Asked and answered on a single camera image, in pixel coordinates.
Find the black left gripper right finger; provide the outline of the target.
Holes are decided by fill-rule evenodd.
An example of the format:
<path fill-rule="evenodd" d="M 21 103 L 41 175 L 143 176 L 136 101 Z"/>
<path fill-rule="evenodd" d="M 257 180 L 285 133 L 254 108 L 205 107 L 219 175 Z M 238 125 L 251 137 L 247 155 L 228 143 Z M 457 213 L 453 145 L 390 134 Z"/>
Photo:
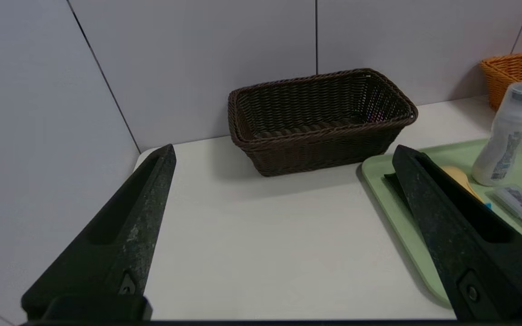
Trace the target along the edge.
<path fill-rule="evenodd" d="M 407 146 L 392 165 L 460 321 L 522 321 L 522 235 L 425 153 Z"/>

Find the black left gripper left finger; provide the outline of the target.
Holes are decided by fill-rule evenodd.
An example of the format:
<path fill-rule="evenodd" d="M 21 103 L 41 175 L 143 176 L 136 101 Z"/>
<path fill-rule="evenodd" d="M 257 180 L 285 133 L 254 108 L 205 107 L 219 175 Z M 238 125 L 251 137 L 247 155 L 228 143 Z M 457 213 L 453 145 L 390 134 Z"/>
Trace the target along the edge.
<path fill-rule="evenodd" d="M 176 167 L 151 152 L 21 297 L 29 321 L 147 321 L 144 296 Z"/>

